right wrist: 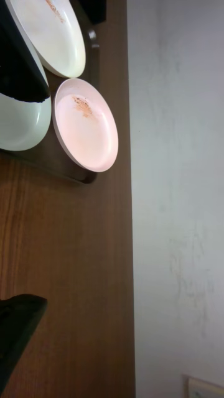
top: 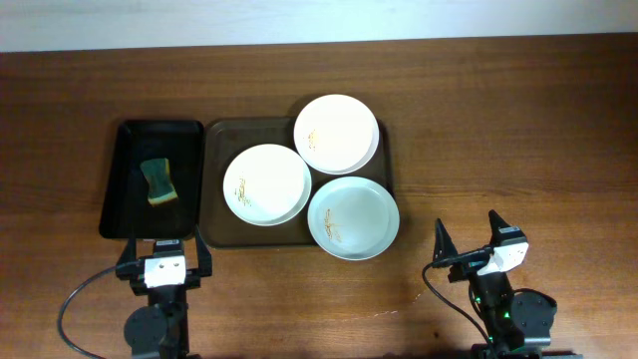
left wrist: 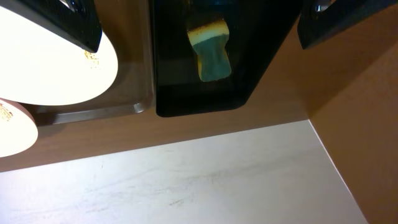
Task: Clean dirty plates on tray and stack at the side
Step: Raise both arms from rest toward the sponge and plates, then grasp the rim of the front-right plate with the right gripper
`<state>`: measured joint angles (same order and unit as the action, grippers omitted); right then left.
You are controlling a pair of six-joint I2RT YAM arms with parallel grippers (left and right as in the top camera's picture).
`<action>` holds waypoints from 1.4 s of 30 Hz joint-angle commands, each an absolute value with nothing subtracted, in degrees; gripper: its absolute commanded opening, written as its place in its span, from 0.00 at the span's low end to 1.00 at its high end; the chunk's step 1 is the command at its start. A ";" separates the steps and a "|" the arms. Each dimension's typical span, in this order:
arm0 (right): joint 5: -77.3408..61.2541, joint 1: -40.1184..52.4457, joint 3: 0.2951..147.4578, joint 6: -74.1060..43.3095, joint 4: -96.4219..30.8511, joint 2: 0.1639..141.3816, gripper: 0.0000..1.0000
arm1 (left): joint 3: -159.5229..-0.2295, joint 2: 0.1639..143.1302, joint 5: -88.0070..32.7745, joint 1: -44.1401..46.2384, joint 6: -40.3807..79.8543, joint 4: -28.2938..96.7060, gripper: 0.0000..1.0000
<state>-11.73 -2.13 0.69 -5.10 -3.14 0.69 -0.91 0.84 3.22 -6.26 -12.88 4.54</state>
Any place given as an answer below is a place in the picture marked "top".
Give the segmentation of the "white plate top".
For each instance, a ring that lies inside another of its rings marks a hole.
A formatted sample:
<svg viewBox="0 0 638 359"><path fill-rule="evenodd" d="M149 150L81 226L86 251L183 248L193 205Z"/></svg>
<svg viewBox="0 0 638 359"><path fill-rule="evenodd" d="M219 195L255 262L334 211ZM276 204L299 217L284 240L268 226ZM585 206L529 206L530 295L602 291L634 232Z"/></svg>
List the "white plate top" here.
<svg viewBox="0 0 638 359"><path fill-rule="evenodd" d="M380 129L360 100L339 94L311 101L293 128L297 152L314 170L345 175L362 168L375 154Z"/></svg>

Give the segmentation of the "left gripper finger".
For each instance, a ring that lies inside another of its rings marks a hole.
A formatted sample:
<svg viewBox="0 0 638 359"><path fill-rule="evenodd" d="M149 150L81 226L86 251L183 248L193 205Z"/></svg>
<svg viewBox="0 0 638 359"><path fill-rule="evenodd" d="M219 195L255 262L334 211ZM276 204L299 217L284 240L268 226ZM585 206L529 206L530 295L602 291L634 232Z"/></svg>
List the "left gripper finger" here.
<svg viewBox="0 0 638 359"><path fill-rule="evenodd" d="M137 240L134 237L130 237L118 260L118 264L136 262L137 260Z"/></svg>
<svg viewBox="0 0 638 359"><path fill-rule="evenodd" d="M211 275L212 274L212 256L208 250L206 243L204 242L199 226L194 227L196 254L197 254L197 268L199 275Z"/></svg>

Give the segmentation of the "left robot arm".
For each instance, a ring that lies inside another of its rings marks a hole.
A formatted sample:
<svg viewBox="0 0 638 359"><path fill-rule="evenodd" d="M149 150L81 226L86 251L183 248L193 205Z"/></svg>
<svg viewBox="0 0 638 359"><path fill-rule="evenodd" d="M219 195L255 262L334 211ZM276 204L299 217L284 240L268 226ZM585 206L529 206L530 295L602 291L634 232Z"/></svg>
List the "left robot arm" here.
<svg viewBox="0 0 638 359"><path fill-rule="evenodd" d="M194 230L197 267L185 263L184 242L164 239L154 243L153 253L137 256L137 239L131 236L116 269L136 296L148 304L127 319L124 336L134 358L186 359L190 352L186 294L200 288L212 275L212 256L198 228Z"/></svg>

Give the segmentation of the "white plate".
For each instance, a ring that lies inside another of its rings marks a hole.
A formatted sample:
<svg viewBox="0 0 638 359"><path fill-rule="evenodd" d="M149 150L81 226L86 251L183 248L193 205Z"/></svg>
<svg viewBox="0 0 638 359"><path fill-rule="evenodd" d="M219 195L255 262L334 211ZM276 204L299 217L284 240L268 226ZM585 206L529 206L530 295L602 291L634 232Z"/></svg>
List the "white plate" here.
<svg viewBox="0 0 638 359"><path fill-rule="evenodd" d="M229 209L241 220L274 226L296 216L310 198L312 176L293 150L274 144L253 146L237 155L223 177Z"/></svg>
<svg viewBox="0 0 638 359"><path fill-rule="evenodd" d="M339 94L311 101L293 128L297 152L314 170L345 175L362 168L375 154L380 129L360 100Z"/></svg>

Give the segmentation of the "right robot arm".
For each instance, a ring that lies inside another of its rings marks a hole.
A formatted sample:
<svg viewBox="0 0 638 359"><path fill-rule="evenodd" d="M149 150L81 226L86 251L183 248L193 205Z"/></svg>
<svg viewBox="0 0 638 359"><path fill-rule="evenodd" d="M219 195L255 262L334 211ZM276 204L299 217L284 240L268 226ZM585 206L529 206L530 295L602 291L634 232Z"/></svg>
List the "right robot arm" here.
<svg viewBox="0 0 638 359"><path fill-rule="evenodd" d="M470 323L484 340L472 347L472 358L540 358L551 343L557 302L533 289L511 287L507 273L523 263L528 239L495 210L488 219L489 244L464 253L457 251L438 219L433 260L426 268L447 268L450 283L469 284L469 300L478 316Z"/></svg>

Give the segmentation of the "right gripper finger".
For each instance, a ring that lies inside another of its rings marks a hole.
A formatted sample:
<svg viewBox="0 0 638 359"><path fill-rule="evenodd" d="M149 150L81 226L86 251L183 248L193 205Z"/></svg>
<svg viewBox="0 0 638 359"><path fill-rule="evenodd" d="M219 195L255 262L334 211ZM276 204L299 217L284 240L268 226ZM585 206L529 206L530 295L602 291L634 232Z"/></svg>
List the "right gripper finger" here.
<svg viewBox="0 0 638 359"><path fill-rule="evenodd" d="M504 228L509 228L509 224L494 210L491 209L488 212L489 225L491 230L490 245L501 245L503 241L504 233L501 232Z"/></svg>
<svg viewBox="0 0 638 359"><path fill-rule="evenodd" d="M438 218L435 222L435 247L433 262L440 262L452 257L456 257L458 251L446 230L442 220Z"/></svg>

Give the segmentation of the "green yellow sponge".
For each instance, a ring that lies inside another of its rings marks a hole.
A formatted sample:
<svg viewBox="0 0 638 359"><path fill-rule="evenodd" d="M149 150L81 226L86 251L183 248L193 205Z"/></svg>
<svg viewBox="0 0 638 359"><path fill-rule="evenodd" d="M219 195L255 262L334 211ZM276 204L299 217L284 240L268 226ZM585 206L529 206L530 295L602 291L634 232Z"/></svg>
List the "green yellow sponge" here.
<svg viewBox="0 0 638 359"><path fill-rule="evenodd" d="M166 158L146 160L140 169L149 185L148 202L159 206L178 198L170 177L169 161Z"/></svg>

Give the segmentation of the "pale blue plate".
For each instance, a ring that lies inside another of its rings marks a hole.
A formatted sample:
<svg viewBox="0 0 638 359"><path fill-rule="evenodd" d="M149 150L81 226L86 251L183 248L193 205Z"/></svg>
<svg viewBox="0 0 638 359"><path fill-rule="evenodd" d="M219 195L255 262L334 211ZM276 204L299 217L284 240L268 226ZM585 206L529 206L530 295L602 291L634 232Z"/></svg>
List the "pale blue plate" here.
<svg viewBox="0 0 638 359"><path fill-rule="evenodd" d="M367 260L388 249L400 222L390 193L361 177L330 180L314 194L307 212L315 242L331 255L350 261Z"/></svg>

